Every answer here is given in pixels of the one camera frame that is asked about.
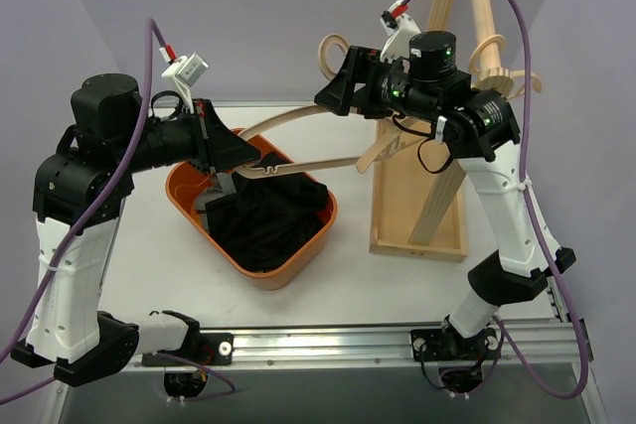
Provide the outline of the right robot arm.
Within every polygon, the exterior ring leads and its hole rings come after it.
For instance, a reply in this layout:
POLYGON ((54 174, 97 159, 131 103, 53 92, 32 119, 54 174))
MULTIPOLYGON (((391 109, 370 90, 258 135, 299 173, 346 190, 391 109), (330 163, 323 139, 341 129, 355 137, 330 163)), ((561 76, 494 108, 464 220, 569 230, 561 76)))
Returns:
POLYGON ((472 182, 498 248, 469 271, 470 291, 445 320, 441 344, 462 357, 502 306, 534 300, 575 255, 552 237, 529 181, 519 178, 520 128, 510 103, 494 89, 472 87, 456 67, 455 46, 450 32, 420 33, 393 62, 351 47, 314 100, 340 116, 356 110, 367 119, 396 114, 429 123, 426 139, 444 143, 472 182))

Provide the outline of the black pleated skirt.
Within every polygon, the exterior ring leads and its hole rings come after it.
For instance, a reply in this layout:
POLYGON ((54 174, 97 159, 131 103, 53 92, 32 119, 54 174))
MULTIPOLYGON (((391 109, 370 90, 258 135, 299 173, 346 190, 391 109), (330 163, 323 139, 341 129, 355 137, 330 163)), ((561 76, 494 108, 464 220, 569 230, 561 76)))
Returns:
POLYGON ((236 191, 208 202, 206 217, 209 236, 242 269, 273 271, 322 229, 325 185, 303 174, 233 180, 236 191))

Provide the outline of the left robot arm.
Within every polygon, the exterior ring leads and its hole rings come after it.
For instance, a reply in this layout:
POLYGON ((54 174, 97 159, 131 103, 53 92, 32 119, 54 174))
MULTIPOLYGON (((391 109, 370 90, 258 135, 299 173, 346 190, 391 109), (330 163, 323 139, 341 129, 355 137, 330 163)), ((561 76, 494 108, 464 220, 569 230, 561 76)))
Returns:
POLYGON ((120 372, 136 355, 166 353, 177 363, 201 349, 197 320, 174 311, 126 321, 99 309, 105 273, 135 174, 189 162, 205 173, 258 161, 213 105, 159 118, 136 79, 106 73, 71 98, 74 123, 38 168, 33 196, 39 285, 7 356, 80 386, 120 372))

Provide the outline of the grey pleated skirt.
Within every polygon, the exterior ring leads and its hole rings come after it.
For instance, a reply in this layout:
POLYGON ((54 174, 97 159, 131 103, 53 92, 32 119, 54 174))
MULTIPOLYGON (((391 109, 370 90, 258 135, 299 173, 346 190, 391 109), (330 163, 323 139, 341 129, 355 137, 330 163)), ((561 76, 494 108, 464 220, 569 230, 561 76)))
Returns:
POLYGON ((211 184, 206 186, 195 198, 194 210, 198 214, 205 232, 209 231, 208 203, 232 195, 235 192, 236 187, 232 175, 229 173, 218 173, 211 177, 211 184))

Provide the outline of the wooden hanger of grey skirt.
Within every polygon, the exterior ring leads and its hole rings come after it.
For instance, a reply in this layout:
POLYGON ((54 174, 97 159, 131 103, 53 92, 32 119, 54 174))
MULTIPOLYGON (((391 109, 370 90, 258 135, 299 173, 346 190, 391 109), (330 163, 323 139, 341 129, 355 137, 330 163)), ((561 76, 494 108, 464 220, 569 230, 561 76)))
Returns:
POLYGON ((480 42, 470 56, 469 72, 475 77, 474 86, 494 88, 505 93, 508 99, 522 97, 526 93, 525 71, 510 70, 501 63, 505 38, 493 34, 480 42))

